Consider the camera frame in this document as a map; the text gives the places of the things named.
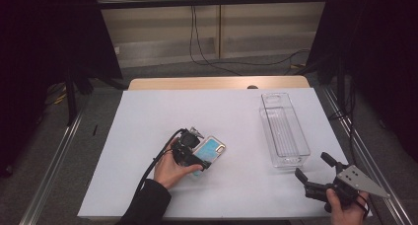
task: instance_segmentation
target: black cable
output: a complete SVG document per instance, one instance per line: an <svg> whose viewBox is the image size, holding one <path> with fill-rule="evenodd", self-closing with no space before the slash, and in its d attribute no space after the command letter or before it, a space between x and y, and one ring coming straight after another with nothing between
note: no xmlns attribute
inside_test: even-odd
<svg viewBox="0 0 418 225"><path fill-rule="evenodd" d="M150 175L151 171L156 166L158 161L160 161L161 157L163 157L163 155L165 153L167 153L166 148L169 146L169 144L172 142L172 140L175 138L175 136L178 135L180 132L186 132L186 129L179 129L178 131L176 131L172 135L172 137L169 139L169 141L167 141L166 145L163 147L163 149L160 151L160 153L157 155L157 157L153 159L153 162L151 163L151 165L148 167L147 171L145 171L144 175L142 176L141 181L139 182L138 188L135 191L134 197L141 190L142 186L145 183L145 180L147 179L148 175Z"/></svg>
<svg viewBox="0 0 418 225"><path fill-rule="evenodd" d="M353 159L353 163L354 165L357 165L357 160L356 160L356 156L354 154L354 145L353 145L353 140L354 140L354 108L356 106L356 88L354 85L354 80L353 78L351 78L350 80L350 113L349 113L349 118L350 118L350 152L352 155L352 159Z"/></svg>
<svg viewBox="0 0 418 225"><path fill-rule="evenodd" d="M328 116L328 120L333 120L333 119L340 119L340 118L344 118L347 116L351 117L352 112L354 111L355 105L356 105L356 97L355 97L355 85L354 85L354 80L353 78L351 78L350 80L350 92L346 98L346 100L344 101L344 106L345 106L345 110L338 110L336 112L334 112L333 114Z"/></svg>
<svg viewBox="0 0 418 225"><path fill-rule="evenodd" d="M74 94L78 94L78 93L80 93L80 91L78 91L78 90L74 91ZM61 103L66 97L67 97L67 92L66 92L66 90L65 90L65 92L63 90L62 93L54 101L51 101L50 103L43 104L43 109L45 110L47 107L49 107L53 104Z"/></svg>
<svg viewBox="0 0 418 225"><path fill-rule="evenodd" d="M365 211L365 214L363 214L363 220L364 219L366 219L367 218L367 216L369 215L369 213L370 213L370 204L369 204L369 202L364 198L364 197L362 197L360 194L359 194L359 197L361 197L365 202L366 202L366 204L365 205L367 205L367 209L366 209L366 207L365 206L363 206L361 203L359 203L357 200L356 200L356 203L357 203L357 205L359 205L362 209L363 209L363 211Z"/></svg>
<svg viewBox="0 0 418 225"><path fill-rule="evenodd" d="M240 62L240 61L212 61L212 62L210 62L205 58L205 56L203 54L203 51L202 51L202 48L201 48L201 45L200 45L199 31L197 30L197 15L196 15L196 9L195 9L194 6L191 7L191 12L192 12L192 16L191 16L191 18L192 18L192 31L191 31L191 35L190 35L189 54L190 54L190 57L191 57L192 61L194 63L198 64L198 65L210 65L212 67L222 69L222 70L226 70L226 71L232 72L232 73L237 74L237 75L242 75L242 74L239 74L235 71L232 71L232 70L229 70L229 69L226 69L226 68L222 68L222 67L219 67L219 66L214 66L214 64L241 64L241 65L270 66L270 65L276 65L276 64L283 63L283 62L285 62L286 60L289 60L289 59L292 60L292 57L294 57L295 55L297 55L299 53L310 52L311 51L310 49L300 49L300 50L292 53L289 57L286 57L282 60L272 62L272 63L250 63L250 62ZM196 31L196 39L197 39L197 44L198 44L198 47L199 47L199 50L200 50L200 55L203 57L203 59L205 60L206 63L197 62L196 60L194 60L194 58L191 54L191 42L192 42L192 39L193 39L194 31Z"/></svg>
<svg viewBox="0 0 418 225"><path fill-rule="evenodd" d="M62 89L62 87L64 87L65 84L64 83L58 83L58 84L54 84L53 87L48 91L47 95L51 96L53 94L55 94L56 92L58 92L59 90Z"/></svg>
<svg viewBox="0 0 418 225"><path fill-rule="evenodd" d="M243 76L242 74L237 73L237 72L235 72L235 71L233 71L233 70L226 69L226 68L222 68L222 67L219 67L219 66L215 66L215 65L213 65L212 63L210 63L210 62L209 62L209 61L205 58L205 56L203 55L203 52L202 52L202 48L201 48L201 46L200 46L199 32L197 31L197 22L196 22L196 20L197 20L197 19L195 18L195 15L196 15L196 10L195 10L195 7L194 7L194 6L191 6L191 35L190 35L190 44L189 44L189 47L188 47L188 51L189 51L189 54L190 54L190 58L191 58L191 60L192 60L194 63L198 64L198 65L209 65L209 66L211 66L211 67L213 67L213 68L217 68L217 69L225 70L225 71L228 71L228 72L233 73L233 74L235 74L235 75ZM197 62L196 60L194 60L193 55L191 54L191 41L193 40L193 33L194 33L194 30L196 30L196 38L197 38L197 43L198 43L198 45L199 45L199 49L200 49L200 55L203 57L203 59L206 61L206 63L199 63L199 62Z"/></svg>

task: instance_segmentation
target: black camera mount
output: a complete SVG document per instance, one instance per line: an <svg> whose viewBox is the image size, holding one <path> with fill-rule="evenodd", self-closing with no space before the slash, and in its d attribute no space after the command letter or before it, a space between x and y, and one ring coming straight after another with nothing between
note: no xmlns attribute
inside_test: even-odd
<svg viewBox="0 0 418 225"><path fill-rule="evenodd" d="M172 151L174 160L179 165L189 166L193 164L200 164L205 169L208 169L211 165L210 162L203 161L193 155L193 149L199 145L199 138L204 138L194 127L190 130L185 129L178 141L172 145Z"/></svg>

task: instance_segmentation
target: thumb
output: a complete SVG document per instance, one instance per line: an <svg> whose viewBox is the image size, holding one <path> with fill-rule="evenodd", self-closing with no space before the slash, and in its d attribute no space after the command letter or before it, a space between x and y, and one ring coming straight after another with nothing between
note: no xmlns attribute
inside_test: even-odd
<svg viewBox="0 0 418 225"><path fill-rule="evenodd" d="M199 170L203 170L202 165L200 164L193 164L191 166L183 168L185 174L193 173Z"/></svg>
<svg viewBox="0 0 418 225"><path fill-rule="evenodd" d="M329 188L326 190L326 197L328 198L328 202L332 207L332 212L334 213L342 213L341 203L337 194L335 193L334 189Z"/></svg>

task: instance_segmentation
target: floor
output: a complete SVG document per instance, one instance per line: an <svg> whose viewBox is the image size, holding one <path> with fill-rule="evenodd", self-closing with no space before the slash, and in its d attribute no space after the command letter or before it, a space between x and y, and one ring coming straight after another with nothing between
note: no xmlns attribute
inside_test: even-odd
<svg viewBox="0 0 418 225"><path fill-rule="evenodd" d="M122 69L124 80L129 83L137 77L179 77L179 76L231 76L232 72L241 75L284 75L292 74L297 69L290 69L291 64L303 63L306 53L294 56L290 61L279 63L289 55L268 55L258 57L242 57L231 59L235 63L198 65L193 62L158 64ZM271 63L275 65L242 65L238 62ZM315 78L315 73L307 75L310 84L315 88L319 100L327 115L334 113L332 104ZM50 172L50 163L56 157L62 157L61 163L55 168L57 174L51 180L51 187L44 191L44 200L39 202L38 214L27 216L23 224L112 224L113 222L92 222L78 218L77 212L89 185L90 178L99 160L112 117L117 110L121 91L114 90L97 80L92 80L95 91L91 96L77 94L79 110L84 109L83 117L77 126L77 134L70 141L70 147L57 151L62 143L63 135L69 128L67 124L67 106L64 100L58 105L52 104L46 108L37 129L14 165L14 175L8 179L0 179L0 224L18 224L28 215L28 209L39 186L42 186L46 172ZM56 98L55 93L46 100L50 103ZM355 127L361 135L361 143L367 145L376 164L389 182L412 221L418 221L418 164L402 150L396 136L390 130L383 128L379 116L363 99L361 93L356 95ZM339 120L331 120L337 138L343 151L350 158L349 137ZM356 154L359 167L363 163ZM390 211L385 209L384 201L374 197L373 213L375 216L366 220L366 224L396 224ZM168 224L209 224L208 222L179 222ZM279 221L232 221L228 224L280 224ZM292 220L293 225L329 224L328 218Z"/></svg>

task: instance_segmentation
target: black curtain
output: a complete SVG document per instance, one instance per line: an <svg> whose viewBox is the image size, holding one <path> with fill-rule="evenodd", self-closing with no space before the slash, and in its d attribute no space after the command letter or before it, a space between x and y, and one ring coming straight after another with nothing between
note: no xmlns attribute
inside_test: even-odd
<svg viewBox="0 0 418 225"><path fill-rule="evenodd" d="M78 5L96 2L0 0L0 173L27 143L48 86L63 82L66 70L82 92L95 73L121 78L101 11Z"/></svg>
<svg viewBox="0 0 418 225"><path fill-rule="evenodd" d="M418 161L417 0L326 3L308 67L329 83L342 64Z"/></svg>

